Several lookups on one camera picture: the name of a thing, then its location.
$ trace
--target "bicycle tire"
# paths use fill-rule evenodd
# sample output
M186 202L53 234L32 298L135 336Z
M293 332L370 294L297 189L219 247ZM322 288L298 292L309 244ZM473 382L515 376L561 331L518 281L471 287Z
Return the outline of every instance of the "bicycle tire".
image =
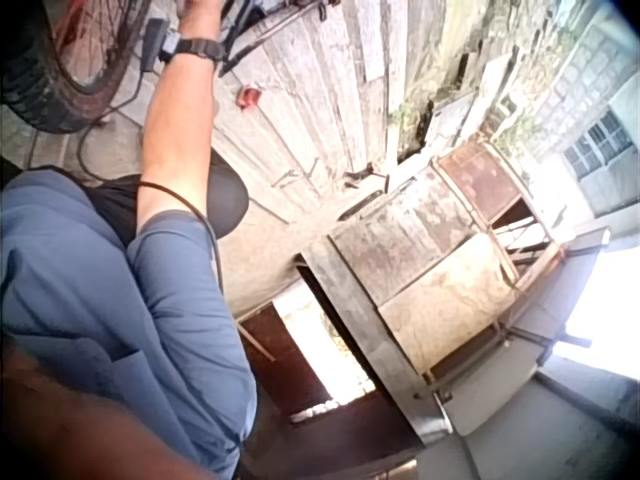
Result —
M120 54L94 83L76 83L56 54L41 0L23 0L3 28L2 103L22 120L48 133L72 133L88 126L116 94L151 0L140 2Z

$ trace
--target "window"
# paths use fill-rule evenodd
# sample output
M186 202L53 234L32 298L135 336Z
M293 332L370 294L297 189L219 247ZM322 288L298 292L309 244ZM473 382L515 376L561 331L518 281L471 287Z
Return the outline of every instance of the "window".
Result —
M631 145L629 134L613 112L607 110L573 146L565 150L564 156L580 179L608 165Z

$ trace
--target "red object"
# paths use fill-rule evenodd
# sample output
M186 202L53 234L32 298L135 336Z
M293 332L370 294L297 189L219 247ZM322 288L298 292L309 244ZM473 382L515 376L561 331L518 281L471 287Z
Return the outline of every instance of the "red object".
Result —
M244 110L245 108L258 105L258 100L260 100L261 96L262 90L255 86L248 85L242 87L242 90L240 90L240 93L238 93L238 99L236 103L242 110Z

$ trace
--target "person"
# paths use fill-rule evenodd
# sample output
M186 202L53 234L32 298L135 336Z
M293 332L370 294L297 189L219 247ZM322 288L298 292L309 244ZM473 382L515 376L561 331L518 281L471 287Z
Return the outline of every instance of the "person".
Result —
M220 3L187 2L183 38L215 39ZM234 201L212 207L216 182L222 191L235 178L214 162L223 175L212 180L213 75L196 55L167 64L141 179L214 230L223 218L216 233L227 233L246 205L231 220L222 210ZM133 208L122 182L88 189L55 169L13 177L1 211L3 440L54 478L231 478L256 385L205 226L152 188L136 187ZM125 210L134 230L119 223Z

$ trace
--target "black watch strap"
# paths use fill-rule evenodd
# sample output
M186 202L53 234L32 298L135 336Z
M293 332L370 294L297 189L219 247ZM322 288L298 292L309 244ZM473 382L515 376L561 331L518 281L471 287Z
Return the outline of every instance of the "black watch strap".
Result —
M191 53L201 58L209 58L220 62L225 58L225 49L221 43L206 38L181 38L176 45L173 55Z

